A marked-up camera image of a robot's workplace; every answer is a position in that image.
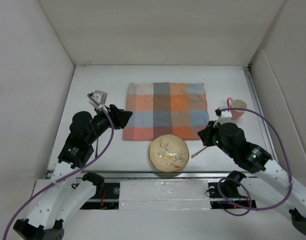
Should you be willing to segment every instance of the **pink cup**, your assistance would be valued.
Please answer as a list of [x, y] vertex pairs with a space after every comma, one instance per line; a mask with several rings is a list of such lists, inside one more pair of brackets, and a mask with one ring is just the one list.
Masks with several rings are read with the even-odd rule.
[[[240, 99], [235, 99], [233, 100], [233, 98], [228, 98], [227, 99], [227, 107], [228, 108], [247, 108], [247, 104], [246, 102], [244, 102], [243, 100], [240, 100]], [[239, 119], [243, 114], [244, 114], [245, 111], [242, 111], [242, 110], [231, 110], [231, 113], [232, 113], [232, 118], [231, 120], [236, 120], [236, 119]]]

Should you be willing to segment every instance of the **plaid cloth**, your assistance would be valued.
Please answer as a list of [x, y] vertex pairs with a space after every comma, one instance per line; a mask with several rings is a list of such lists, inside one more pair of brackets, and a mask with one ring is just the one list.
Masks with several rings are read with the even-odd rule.
[[150, 141], [164, 134], [199, 140], [208, 123], [203, 83], [130, 83], [126, 110], [132, 111], [123, 139]]

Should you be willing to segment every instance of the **orange square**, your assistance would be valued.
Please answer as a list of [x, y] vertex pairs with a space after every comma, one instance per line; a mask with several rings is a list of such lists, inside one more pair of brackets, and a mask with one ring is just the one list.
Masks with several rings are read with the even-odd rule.
[[173, 94], [188, 94], [187, 83], [170, 83], [171, 95]]
[[152, 127], [136, 127], [134, 128], [134, 141], [150, 141], [154, 139], [154, 130]]
[[136, 95], [136, 110], [152, 111], [154, 103], [154, 95]]
[[194, 140], [193, 128], [190, 126], [175, 126], [173, 127], [173, 134], [183, 140]]
[[134, 127], [124, 127], [123, 129], [123, 139], [124, 140], [134, 140]]
[[135, 94], [128, 94], [127, 95], [127, 103], [126, 103], [127, 110], [136, 110], [136, 95]]
[[174, 110], [189, 110], [188, 94], [172, 94], [171, 109]]

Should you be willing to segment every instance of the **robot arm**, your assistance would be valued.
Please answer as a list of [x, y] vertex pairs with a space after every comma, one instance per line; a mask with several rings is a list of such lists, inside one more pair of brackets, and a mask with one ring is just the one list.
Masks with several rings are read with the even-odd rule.
[[[236, 124], [226, 122], [230, 119], [227, 112], [224, 111], [225, 117], [222, 120], [210, 121], [208, 126], [198, 133], [203, 145], [217, 146], [232, 158], [239, 167], [262, 179], [277, 191], [274, 194], [275, 196], [272, 197], [269, 196], [270, 192], [266, 192], [264, 189], [253, 189], [253, 193], [258, 192], [261, 195], [257, 194], [255, 199], [263, 204], [280, 202], [284, 198], [283, 196], [287, 195], [290, 186], [287, 172], [272, 159], [267, 151], [258, 145], [247, 142], [244, 131], [238, 128]], [[243, 181], [244, 185], [243, 178], [245, 176], [242, 173], [236, 176], [239, 182]], [[306, 187], [292, 179], [292, 191], [289, 198], [278, 211], [284, 216], [287, 216], [285, 213], [289, 212], [288, 219], [292, 220], [292, 224], [297, 230], [306, 235]]]
[[[90, 98], [107, 110], [114, 129], [124, 128], [133, 113], [117, 109], [112, 104], [106, 108], [103, 106], [106, 96], [107, 94], [102, 91], [95, 91]], [[75, 175], [59, 182], [64, 176], [85, 166], [94, 152], [92, 144], [111, 126], [101, 108], [97, 104], [95, 106], [93, 100], [90, 101], [90, 104], [95, 107], [96, 115], [93, 118], [86, 111], [78, 112], [73, 116], [70, 125], [71, 133], [58, 156], [58, 163], [50, 179], [53, 186], [43, 192], [39, 202], [27, 215], [27, 218], [17, 220], [14, 225], [14, 230], [23, 239], [62, 239], [65, 226], [72, 216], [89, 198], [94, 195], [101, 196], [104, 191], [104, 178], [92, 172], [84, 175], [76, 189], [72, 188], [72, 184], [76, 183]]]

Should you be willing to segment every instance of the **purple cable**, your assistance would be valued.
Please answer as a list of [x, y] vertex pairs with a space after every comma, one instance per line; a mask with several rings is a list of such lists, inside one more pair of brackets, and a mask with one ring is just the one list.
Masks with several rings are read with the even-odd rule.
[[[94, 103], [96, 103], [97, 106], [99, 106], [100, 104], [98, 102], [96, 102], [92, 96], [90, 94], [87, 95]], [[85, 168], [87, 168], [89, 165], [93, 164], [94, 162], [96, 162], [103, 154], [104, 152], [106, 152], [107, 148], [109, 147], [109, 145], [111, 144], [112, 140], [113, 140], [113, 136], [114, 136], [114, 124], [111, 120], [111, 118], [109, 117], [108, 113], [101, 108], [102, 112], [106, 115], [106, 117], [108, 118], [109, 123], [111, 124], [111, 128], [112, 128], [112, 133], [111, 133], [111, 137], [109, 138], [108, 143], [106, 144], [106, 146], [104, 147], [104, 149], [101, 151], [101, 153], [94, 158], [90, 163], [86, 164], [85, 166], [81, 167], [80, 169], [77, 169], [73, 172], [71, 172], [70, 174], [67, 174], [66, 176], [63, 176], [62, 178], [56, 180], [57, 183], [65, 180], [66, 178], [71, 177], [74, 174], [77, 174], [79, 172], [81, 172], [82, 170], [84, 170]], [[43, 188], [42, 190], [40, 190], [38, 193], [36, 193], [35, 195], [33, 195], [30, 199], [27, 200], [27, 202], [25, 202], [18, 210], [17, 212], [14, 214], [14, 216], [12, 217], [12, 219], [9, 221], [6, 229], [5, 229], [5, 233], [3, 236], [3, 240], [6, 240], [7, 238], [7, 234], [9, 232], [9, 229], [11, 228], [11, 225], [13, 223], [13, 221], [15, 220], [15, 218], [18, 216], [18, 214], [32, 201], [34, 200], [38, 195], [40, 195], [41, 193], [43, 193], [44, 191], [46, 191], [47, 189], [51, 188], [54, 184], [49, 184], [48, 186], [46, 186], [45, 188]]]
[[[249, 109], [245, 109], [245, 108], [241, 108], [241, 107], [233, 107], [233, 108], [224, 108], [224, 109], [221, 109], [221, 112], [222, 111], [229, 111], [229, 110], [243, 110], [243, 111], [249, 111], [250, 113], [253, 113], [257, 116], [259, 116], [260, 118], [262, 118], [264, 121], [267, 122], [267, 124], [273, 129], [273, 131], [275, 132], [276, 136], [277, 136], [277, 139], [279, 141], [279, 144], [281, 145], [281, 148], [282, 148], [282, 152], [283, 152], [283, 155], [285, 157], [285, 162], [286, 162], [286, 166], [287, 166], [287, 170], [288, 170], [288, 182], [290, 183], [289, 187], [288, 187], [288, 192], [286, 194], [286, 196], [283, 198], [283, 200], [281, 200], [279, 203], [275, 204], [275, 205], [272, 205], [272, 206], [268, 206], [268, 207], [262, 207], [262, 208], [254, 208], [254, 207], [245, 207], [245, 206], [242, 206], [242, 205], [239, 205], [239, 204], [236, 204], [234, 202], [232, 202], [230, 199], [228, 199], [222, 192], [222, 190], [220, 189], [220, 184], [222, 181], [224, 180], [232, 180], [228, 177], [224, 177], [222, 178], [218, 184], [217, 184], [217, 188], [218, 188], [218, 192], [219, 194], [227, 201], [227, 204], [231, 204], [233, 206], [236, 206], [240, 209], [246, 209], [246, 210], [254, 210], [254, 211], [264, 211], [264, 210], [270, 210], [270, 209], [274, 209], [274, 208], [277, 208], [279, 206], [281, 206], [284, 202], [287, 201], [287, 199], [289, 198], [289, 196], [291, 195], [291, 192], [292, 192], [292, 172], [291, 172], [291, 167], [290, 167], [290, 164], [289, 164], [289, 160], [288, 160], [288, 157], [287, 157], [287, 154], [286, 154], [286, 151], [285, 151], [285, 147], [283, 145], [283, 142], [282, 142], [282, 139], [280, 138], [276, 128], [273, 126], [273, 124], [267, 119], [265, 118], [264, 116], [262, 116], [261, 114], [253, 111], [253, 110], [249, 110]], [[247, 193], [247, 195], [250, 197], [250, 194], [249, 194], [249, 191], [245, 188], [244, 185], [242, 185], [240, 182], [239, 184], [244, 188], [245, 192]]]

